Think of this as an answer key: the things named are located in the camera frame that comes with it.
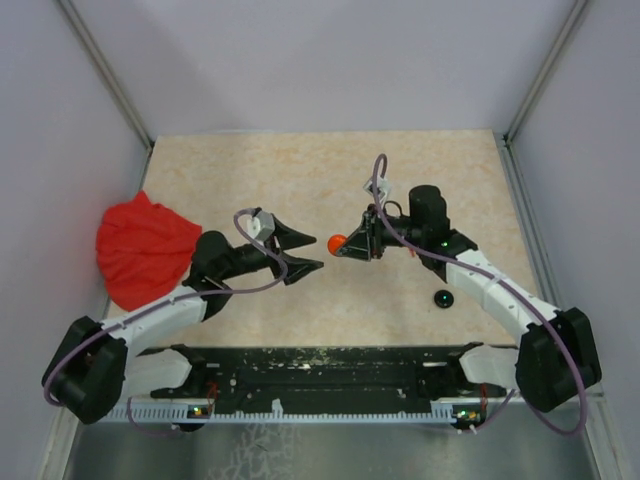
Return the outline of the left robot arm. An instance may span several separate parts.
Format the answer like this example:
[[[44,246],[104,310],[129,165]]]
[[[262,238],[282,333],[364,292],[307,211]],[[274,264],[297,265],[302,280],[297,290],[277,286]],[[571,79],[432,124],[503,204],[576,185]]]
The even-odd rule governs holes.
[[[246,244],[234,247],[219,231],[198,238],[188,277],[159,299],[104,321],[88,316],[67,330],[42,377],[45,400],[64,407],[85,425],[104,418],[123,400],[178,389],[201,394],[208,384],[206,362],[184,345],[157,353],[148,348],[179,330],[218,314],[235,290],[229,279],[267,269],[272,286],[292,285],[323,267],[323,262],[289,255],[316,238],[296,231],[273,214],[248,209],[239,230]]]

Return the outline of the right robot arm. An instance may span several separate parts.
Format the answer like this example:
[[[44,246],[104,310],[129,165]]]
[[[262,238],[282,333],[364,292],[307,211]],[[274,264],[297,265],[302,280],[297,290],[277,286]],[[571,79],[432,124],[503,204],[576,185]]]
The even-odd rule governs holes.
[[[446,372],[454,393],[470,395],[481,384],[516,389],[529,405],[548,413],[601,381],[587,315],[537,298],[496,269],[472,240],[451,227],[437,187],[412,188],[408,214],[380,214],[369,205],[352,234],[334,235],[328,242],[332,255],[361,261],[400,246],[444,283],[465,292],[515,342],[512,348],[480,344],[462,353]]]

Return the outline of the black round charging case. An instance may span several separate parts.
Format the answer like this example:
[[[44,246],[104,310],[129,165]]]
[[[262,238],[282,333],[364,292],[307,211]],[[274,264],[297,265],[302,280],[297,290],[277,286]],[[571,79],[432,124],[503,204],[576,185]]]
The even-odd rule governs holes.
[[[433,295],[434,304],[441,309],[451,308],[455,302],[455,297],[452,292],[448,290],[438,290]]]

